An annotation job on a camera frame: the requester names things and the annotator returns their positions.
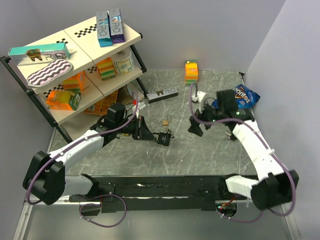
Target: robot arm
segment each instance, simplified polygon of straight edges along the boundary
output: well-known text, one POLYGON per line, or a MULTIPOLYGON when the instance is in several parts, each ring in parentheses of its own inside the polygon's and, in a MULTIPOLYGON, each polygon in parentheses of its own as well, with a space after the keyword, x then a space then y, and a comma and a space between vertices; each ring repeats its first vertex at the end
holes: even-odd
MULTIPOLYGON (((239 119, 244 124, 233 121, 225 121, 224 124, 232 132, 230 139, 239 140, 249 155, 258 180, 245 178, 239 174, 231 174, 222 179, 219 190, 225 194, 239 194, 252 199, 255 206, 264 210, 292 199, 291 185, 283 168, 272 157, 274 150, 269 147, 258 128, 257 122, 249 109, 238 109, 233 90, 223 90, 216 93, 220 109, 205 103, 206 93, 198 91, 191 96, 194 103, 199 103, 195 116, 206 122, 214 122, 228 118, 239 119)), ((190 117, 190 133, 202 136, 203 132, 199 122, 190 117)), ((299 176, 295 170, 289 171, 295 186, 298 184, 299 176)))
POLYGON ((27 190, 39 169, 54 156, 60 155, 47 166, 45 171, 41 172, 32 186, 31 193, 47 205, 53 204, 61 196, 83 195, 88 198, 95 197, 98 195, 99 183, 94 178, 86 174, 66 176, 66 172, 88 154, 103 148, 115 139, 117 134, 130 134, 134 140, 151 141, 164 146, 169 145, 171 134, 159 132, 157 133, 158 139, 155 138, 148 129, 143 116, 135 117, 127 126, 118 131, 99 135, 99 133, 122 126, 127 121, 126 118, 124 119, 125 111, 126 108, 123 104, 115 103, 108 109, 107 114, 102 116, 83 136, 48 154, 42 151, 36 153, 24 178, 23 187, 27 190), (84 141, 75 145, 81 139, 84 139, 84 141))

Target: checkerboard pattern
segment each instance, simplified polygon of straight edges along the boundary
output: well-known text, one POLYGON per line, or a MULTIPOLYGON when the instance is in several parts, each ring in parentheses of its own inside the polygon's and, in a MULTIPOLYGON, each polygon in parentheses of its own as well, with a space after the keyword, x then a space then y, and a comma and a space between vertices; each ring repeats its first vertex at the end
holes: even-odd
POLYGON ((62 91, 62 90, 64 90, 64 86, 59 84, 58 86, 55 86, 54 88, 49 89, 48 91, 45 91, 43 94, 47 98, 52 91, 62 91))
POLYGON ((96 66, 92 66, 92 67, 88 68, 87 70, 89 71, 89 73, 92 74, 93 72, 98 71, 98 68, 96 66))
POLYGON ((81 38, 82 36, 90 34, 94 31, 97 31, 97 24, 87 27, 84 30, 80 30, 79 32, 75 32, 74 35, 76 35, 78 38, 81 38))
POLYGON ((68 41, 66 41, 65 38, 62 38, 61 41, 56 41, 56 43, 57 43, 57 44, 59 44, 59 43, 65 43, 65 44, 67 44, 68 41))

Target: shelving unit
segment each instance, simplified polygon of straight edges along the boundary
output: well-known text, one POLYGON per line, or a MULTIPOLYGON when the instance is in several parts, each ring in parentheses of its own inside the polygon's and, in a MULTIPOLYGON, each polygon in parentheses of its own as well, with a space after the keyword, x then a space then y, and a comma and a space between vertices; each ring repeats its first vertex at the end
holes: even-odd
MULTIPOLYGON (((89 127, 92 126, 100 117, 99 115, 85 114, 83 111, 102 98, 108 96, 122 86, 130 84, 133 80, 137 80, 143 92, 142 94, 132 84, 130 85, 130 89, 134 89, 138 92, 138 100, 141 101, 147 95, 148 92, 139 78, 147 71, 147 69, 134 46, 134 44, 140 41, 143 36, 141 33, 134 31, 126 24, 124 24, 124 36, 126 42, 116 43, 107 47, 100 47, 97 39, 96 18, 92 17, 74 26, 68 27, 28 44, 28 46, 32 46, 64 42, 70 53, 70 59, 68 61, 72 63, 73 69, 61 77, 56 78, 46 86, 39 88, 28 88, 25 86, 24 82, 11 68, 9 64, 11 60, 10 57, 3 56, 0 60, 29 96, 34 105, 39 109, 48 123, 52 127, 55 127, 69 143, 85 133, 85 131, 87 131, 89 127), (102 80, 95 64, 127 47, 131 48, 133 55, 141 66, 141 69, 136 66, 133 72, 129 74, 116 75, 116 78, 102 80), (85 71, 86 86, 84 91, 81 93, 81 101, 77 110, 48 109, 46 99, 49 92, 52 90, 63 90, 60 83, 81 71, 85 71)), ((18 65, 17 68, 26 79, 30 74, 44 68, 48 64, 49 62, 18 65)))

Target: gray marble surface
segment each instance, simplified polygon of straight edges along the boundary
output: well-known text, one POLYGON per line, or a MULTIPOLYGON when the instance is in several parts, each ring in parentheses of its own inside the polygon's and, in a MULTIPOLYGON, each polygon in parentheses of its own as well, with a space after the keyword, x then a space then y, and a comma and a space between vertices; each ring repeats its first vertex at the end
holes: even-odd
MULTIPOLYGON (((149 93, 177 87, 179 95, 151 103, 140 111, 152 132, 164 132, 163 120, 171 116, 168 128, 175 138, 170 146, 136 141, 131 137, 115 139, 104 148, 89 154, 73 166, 69 175, 225 175, 256 174, 246 150, 239 141, 226 140, 227 128, 217 124, 203 136, 189 133, 189 87, 185 86, 184 70, 148 71, 141 80, 149 93)), ((237 72, 200 71, 198 87, 215 97, 216 91, 241 83, 237 72)), ((66 144, 56 132, 51 151, 66 144)))

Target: white shelf board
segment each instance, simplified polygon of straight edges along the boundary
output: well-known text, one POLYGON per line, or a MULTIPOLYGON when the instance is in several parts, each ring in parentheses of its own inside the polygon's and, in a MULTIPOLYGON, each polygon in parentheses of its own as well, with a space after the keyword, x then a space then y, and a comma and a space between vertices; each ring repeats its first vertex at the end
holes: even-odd
POLYGON ((115 43, 112 46, 100 47, 95 24, 96 17, 66 28, 64 31, 79 45, 79 47, 93 60, 94 64, 116 54, 141 40, 141 35, 126 24, 123 24, 123 33, 126 42, 115 43), (79 35, 80 31, 86 31, 85 35, 79 35))
MULTIPOLYGON (((39 98, 42 100, 45 106, 46 104, 46 96, 41 93, 39 94, 39 98)), ((86 108, 95 104, 99 100, 103 99, 104 96, 102 93, 96 88, 96 86, 85 76, 85 87, 84 91, 81 93, 81 100, 78 105, 78 108, 75 111, 72 110, 54 110, 49 109, 48 111, 51 113, 56 122, 60 125, 74 117, 75 115, 83 112, 86 108)))
POLYGON ((116 74, 115 78, 108 80, 102 80, 99 71, 92 71, 92 73, 90 72, 91 71, 89 70, 85 70, 85 75, 91 80, 91 82, 93 82, 93 84, 105 97, 142 75, 142 71, 138 67, 135 67, 131 73, 116 74))
MULTIPOLYGON (((73 70, 67 72, 66 74, 56 78, 51 83, 47 84, 43 87, 33 88, 33 91, 36 94, 43 93, 48 89, 51 89, 61 83, 63 80, 70 78, 71 76, 91 67, 94 63, 92 59, 71 39, 71 37, 66 34, 64 30, 58 31, 50 36, 44 37, 38 41, 28 44, 31 45, 41 45, 41 44, 55 44, 57 41, 64 41, 66 43, 66 47, 69 50, 69 53, 74 53, 70 56, 68 60, 73 65, 73 70)), ((36 63, 36 64, 28 64, 28 65, 18 65, 18 69, 22 73, 25 79, 32 73, 43 69, 49 64, 49 62, 45 63, 36 63)))
MULTIPOLYGON (((139 102, 142 101, 145 97, 144 95, 135 88, 131 83, 129 83, 130 89, 138 93, 139 102)), ((62 127, 70 135, 72 140, 75 140, 81 137, 89 128, 97 122, 100 118, 100 115, 93 115, 87 113, 79 113, 76 116, 72 117, 68 121, 62 124, 62 127)))

